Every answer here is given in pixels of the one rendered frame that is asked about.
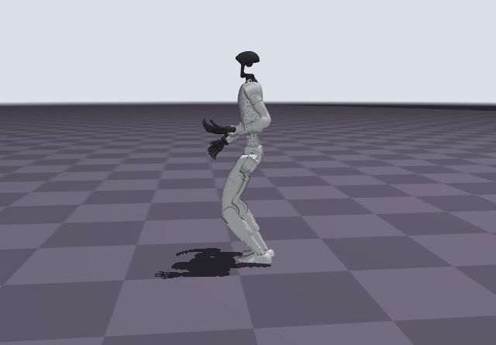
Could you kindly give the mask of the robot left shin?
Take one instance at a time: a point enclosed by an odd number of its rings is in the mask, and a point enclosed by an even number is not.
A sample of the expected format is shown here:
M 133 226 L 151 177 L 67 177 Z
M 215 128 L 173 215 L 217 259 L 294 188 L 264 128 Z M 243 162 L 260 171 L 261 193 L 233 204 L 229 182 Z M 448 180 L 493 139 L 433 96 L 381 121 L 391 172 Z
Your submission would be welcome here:
M 225 219 L 221 216 L 224 223 L 232 232 L 244 242 L 256 255 L 263 256 L 264 252 L 258 242 L 253 237 L 253 231 L 247 224 L 246 220 L 238 214 L 235 208 L 227 207 L 223 213 Z M 255 252 L 256 251 L 256 252 Z M 257 253 L 258 252 L 258 253 Z M 262 255 L 260 253 L 263 253 Z

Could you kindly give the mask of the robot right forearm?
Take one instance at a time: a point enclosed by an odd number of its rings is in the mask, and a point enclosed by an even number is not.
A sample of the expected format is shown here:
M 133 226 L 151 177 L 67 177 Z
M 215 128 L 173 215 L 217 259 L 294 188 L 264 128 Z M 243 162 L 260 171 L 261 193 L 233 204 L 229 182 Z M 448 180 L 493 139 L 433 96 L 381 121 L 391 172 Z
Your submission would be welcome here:
M 241 125 L 241 123 L 240 123 L 240 125 Z M 226 137 L 226 141 L 227 141 L 227 143 L 231 143 L 232 141 L 237 140 L 238 138 L 239 138 L 239 136 L 236 136 L 236 137 L 229 137 L 228 136 L 228 137 Z

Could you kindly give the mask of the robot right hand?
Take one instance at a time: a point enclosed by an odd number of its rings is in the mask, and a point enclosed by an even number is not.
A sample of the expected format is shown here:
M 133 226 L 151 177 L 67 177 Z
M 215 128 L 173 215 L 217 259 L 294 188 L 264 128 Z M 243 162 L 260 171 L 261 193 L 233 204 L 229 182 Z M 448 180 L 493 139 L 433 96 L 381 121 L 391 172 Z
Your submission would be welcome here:
M 220 140 L 213 140 L 210 144 L 213 144 L 211 145 L 209 148 L 208 148 L 208 152 L 209 152 L 209 155 L 211 155 L 211 157 L 213 157 L 215 159 L 215 156 L 222 150 L 222 148 L 225 146 L 225 145 L 228 145 L 229 143 L 227 143 L 226 141 L 226 137 L 228 136 L 223 136 Z M 213 151 L 213 152 L 212 152 Z M 214 154 L 214 156 L 213 156 Z

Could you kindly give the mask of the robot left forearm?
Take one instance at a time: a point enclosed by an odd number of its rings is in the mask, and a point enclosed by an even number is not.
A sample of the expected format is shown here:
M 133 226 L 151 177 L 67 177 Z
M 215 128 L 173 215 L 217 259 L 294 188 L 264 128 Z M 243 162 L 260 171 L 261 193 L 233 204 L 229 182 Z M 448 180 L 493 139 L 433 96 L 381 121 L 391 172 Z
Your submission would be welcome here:
M 267 117 L 261 117 L 256 121 L 251 121 L 248 123 L 244 123 L 238 126 L 233 126 L 236 128 L 236 131 L 234 133 L 228 132 L 229 137 L 236 137 L 236 136 L 242 136 L 248 133 L 257 133 L 258 131 L 262 130 L 263 128 L 267 127 L 269 125 L 269 119 Z

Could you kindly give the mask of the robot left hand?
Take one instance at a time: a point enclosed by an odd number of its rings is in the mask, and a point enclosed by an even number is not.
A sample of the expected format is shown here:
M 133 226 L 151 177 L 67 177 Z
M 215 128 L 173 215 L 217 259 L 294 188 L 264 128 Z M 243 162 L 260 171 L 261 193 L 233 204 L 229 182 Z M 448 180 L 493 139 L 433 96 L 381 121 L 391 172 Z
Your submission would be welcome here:
M 216 123 L 213 122 L 213 120 L 210 119 L 210 122 L 212 125 L 208 124 L 205 119 L 203 120 L 203 126 L 205 127 L 205 130 L 209 133 L 214 133 L 214 134 L 225 134 L 225 136 L 228 136 L 228 132 L 234 133 L 236 131 L 236 128 L 233 126 L 218 126 Z M 213 126 L 214 125 L 214 126 Z

